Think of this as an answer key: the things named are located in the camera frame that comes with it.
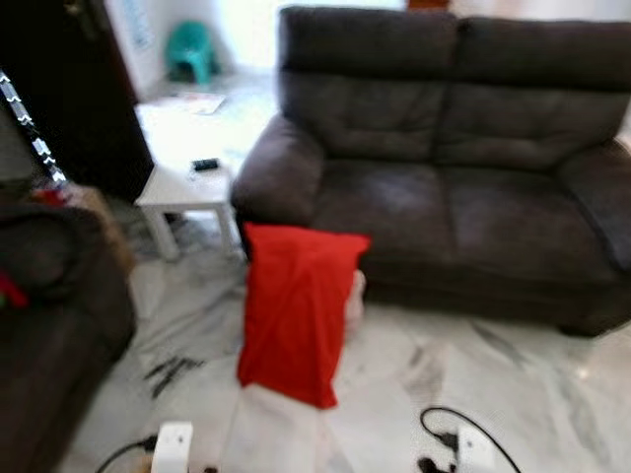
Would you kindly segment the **white side table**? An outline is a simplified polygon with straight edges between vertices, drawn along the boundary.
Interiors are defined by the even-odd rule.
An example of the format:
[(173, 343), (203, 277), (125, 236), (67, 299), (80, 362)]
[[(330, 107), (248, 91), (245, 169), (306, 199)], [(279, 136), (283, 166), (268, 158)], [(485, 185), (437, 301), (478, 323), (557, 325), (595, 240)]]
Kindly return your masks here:
[(181, 167), (155, 164), (139, 197), (132, 203), (140, 209), (164, 260), (180, 258), (167, 216), (189, 212), (211, 212), (222, 249), (227, 253), (238, 251), (238, 229), (229, 202), (233, 179), (233, 167), (224, 162), (209, 170), (194, 170), (191, 162)]

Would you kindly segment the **dark grey two-seat sofa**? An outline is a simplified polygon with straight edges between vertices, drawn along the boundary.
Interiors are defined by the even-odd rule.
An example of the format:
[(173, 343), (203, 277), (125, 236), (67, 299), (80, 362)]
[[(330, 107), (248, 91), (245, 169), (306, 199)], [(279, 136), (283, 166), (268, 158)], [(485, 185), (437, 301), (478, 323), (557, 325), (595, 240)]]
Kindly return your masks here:
[(285, 6), (236, 224), (366, 236), (376, 301), (631, 320), (631, 24)]

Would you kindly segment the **flat printed paper sheet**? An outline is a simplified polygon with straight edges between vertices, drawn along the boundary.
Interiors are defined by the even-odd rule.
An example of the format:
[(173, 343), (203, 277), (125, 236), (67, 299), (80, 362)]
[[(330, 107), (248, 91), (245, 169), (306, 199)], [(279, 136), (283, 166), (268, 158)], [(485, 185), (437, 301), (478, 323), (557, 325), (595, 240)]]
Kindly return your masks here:
[(226, 99), (226, 95), (215, 92), (175, 92), (163, 100), (163, 105), (186, 113), (215, 114)]

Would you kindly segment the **pink cat face pillow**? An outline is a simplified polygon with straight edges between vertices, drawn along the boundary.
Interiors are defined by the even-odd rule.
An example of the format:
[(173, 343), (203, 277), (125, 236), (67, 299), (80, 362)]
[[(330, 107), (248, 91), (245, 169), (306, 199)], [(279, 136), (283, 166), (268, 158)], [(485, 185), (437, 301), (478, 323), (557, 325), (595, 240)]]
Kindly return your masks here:
[(352, 287), (346, 304), (344, 304), (344, 329), (347, 333), (352, 333), (365, 318), (364, 294), (367, 280), (364, 272), (356, 270), (353, 272)]

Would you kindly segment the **red cloth item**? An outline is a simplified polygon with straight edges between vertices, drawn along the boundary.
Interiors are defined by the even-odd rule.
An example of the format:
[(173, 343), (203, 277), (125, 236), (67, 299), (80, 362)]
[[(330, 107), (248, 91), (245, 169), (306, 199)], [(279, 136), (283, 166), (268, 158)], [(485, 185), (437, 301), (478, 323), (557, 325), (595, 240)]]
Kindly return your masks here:
[(4, 271), (0, 271), (0, 309), (23, 309), (29, 297)]

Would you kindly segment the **red pillow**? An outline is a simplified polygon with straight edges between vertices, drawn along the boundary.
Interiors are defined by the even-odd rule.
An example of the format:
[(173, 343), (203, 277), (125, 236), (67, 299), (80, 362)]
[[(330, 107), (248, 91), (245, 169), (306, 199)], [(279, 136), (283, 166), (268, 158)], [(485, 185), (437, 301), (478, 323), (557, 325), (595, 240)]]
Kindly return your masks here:
[(346, 306), (369, 236), (246, 224), (244, 346), (236, 378), (317, 409), (338, 404), (333, 382)]

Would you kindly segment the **small red object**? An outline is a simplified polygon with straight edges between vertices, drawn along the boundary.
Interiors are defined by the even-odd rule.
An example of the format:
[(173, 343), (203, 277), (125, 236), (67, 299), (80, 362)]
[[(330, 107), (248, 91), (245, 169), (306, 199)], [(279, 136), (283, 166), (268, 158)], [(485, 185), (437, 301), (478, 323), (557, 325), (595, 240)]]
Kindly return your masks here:
[(29, 201), (44, 204), (44, 206), (67, 206), (71, 197), (72, 195), (64, 186), (38, 186), (29, 193)]

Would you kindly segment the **dark wooden door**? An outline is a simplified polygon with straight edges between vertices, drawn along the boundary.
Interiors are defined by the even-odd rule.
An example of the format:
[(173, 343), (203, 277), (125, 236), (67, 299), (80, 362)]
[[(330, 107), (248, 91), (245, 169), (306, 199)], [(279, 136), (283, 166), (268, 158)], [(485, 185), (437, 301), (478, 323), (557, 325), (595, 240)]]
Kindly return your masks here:
[(0, 0), (0, 69), (69, 180), (140, 197), (155, 164), (106, 0)]

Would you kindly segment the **teal plastic child chair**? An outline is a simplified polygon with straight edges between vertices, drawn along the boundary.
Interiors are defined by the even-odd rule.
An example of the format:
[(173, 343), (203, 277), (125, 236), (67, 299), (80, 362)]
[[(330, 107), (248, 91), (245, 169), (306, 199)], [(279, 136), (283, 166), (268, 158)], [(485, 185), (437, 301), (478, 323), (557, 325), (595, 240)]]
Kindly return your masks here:
[(212, 85), (220, 66), (209, 28), (193, 20), (177, 24), (168, 36), (164, 64), (170, 80), (188, 80), (199, 86)]

